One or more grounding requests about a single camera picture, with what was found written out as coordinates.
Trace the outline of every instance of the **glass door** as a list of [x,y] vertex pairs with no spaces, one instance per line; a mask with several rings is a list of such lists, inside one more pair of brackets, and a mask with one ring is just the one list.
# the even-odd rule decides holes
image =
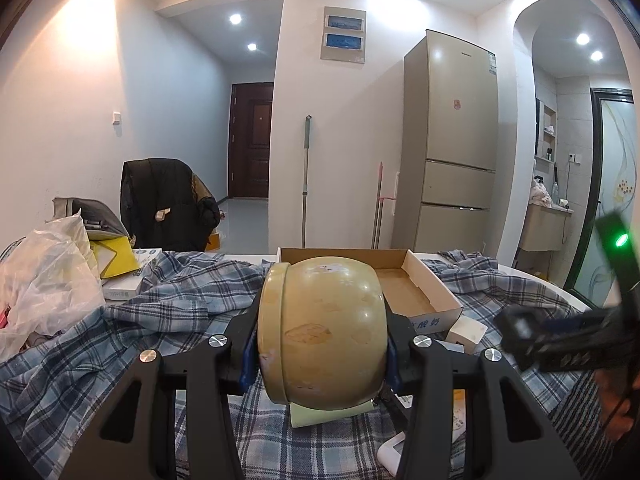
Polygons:
[[631,223],[636,195],[636,112],[631,90],[592,88],[593,169],[586,216],[565,290],[602,307],[614,277],[593,229],[596,218],[618,210]]

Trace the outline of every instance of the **blue plaid fabric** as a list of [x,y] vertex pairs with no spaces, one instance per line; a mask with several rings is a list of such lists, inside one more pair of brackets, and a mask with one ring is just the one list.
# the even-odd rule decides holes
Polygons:
[[[479,350],[499,347],[493,316],[508,304],[544,308],[553,317],[574,314],[543,285],[505,276],[482,256],[449,253],[452,264],[427,264],[464,306],[490,328]],[[0,414],[45,479],[55,479],[73,444],[127,366],[143,349],[163,355],[191,349],[220,333],[248,307],[268,269],[225,261],[216,254],[164,253],[145,269],[142,293],[121,306],[104,306],[57,338],[0,365]],[[524,380],[546,412],[567,395],[573,374]],[[378,447],[396,434],[383,404],[372,412],[293,429],[289,410],[273,404],[261,378],[244,397],[229,397],[242,468],[248,480],[388,479]],[[178,474],[188,478],[185,395],[176,402]],[[460,472],[463,442],[454,446]]]
[[0,414],[44,479],[71,449],[141,351],[191,349],[224,332],[251,305],[268,270],[218,254],[163,253],[145,267],[140,295],[105,305],[63,335],[0,365]]

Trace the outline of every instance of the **refrigerator door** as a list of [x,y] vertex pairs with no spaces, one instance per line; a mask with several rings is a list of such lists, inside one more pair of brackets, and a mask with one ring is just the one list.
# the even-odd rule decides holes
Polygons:
[[498,83],[495,56],[466,41],[427,31],[427,158],[495,169]]
[[427,162],[422,202],[489,209],[494,178],[489,171]]
[[482,251],[488,216],[489,212],[485,210],[423,205],[415,237],[415,252]]

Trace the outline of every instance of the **gray floor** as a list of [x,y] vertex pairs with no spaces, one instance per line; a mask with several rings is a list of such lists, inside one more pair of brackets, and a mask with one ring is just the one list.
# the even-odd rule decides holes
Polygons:
[[232,198],[220,205],[225,219],[218,232],[223,235],[218,252],[224,254],[269,254],[267,200]]

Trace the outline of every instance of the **brown door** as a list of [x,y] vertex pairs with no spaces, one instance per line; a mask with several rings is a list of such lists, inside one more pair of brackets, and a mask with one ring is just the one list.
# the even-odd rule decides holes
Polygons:
[[229,119],[229,198],[269,196],[273,83],[233,85]]

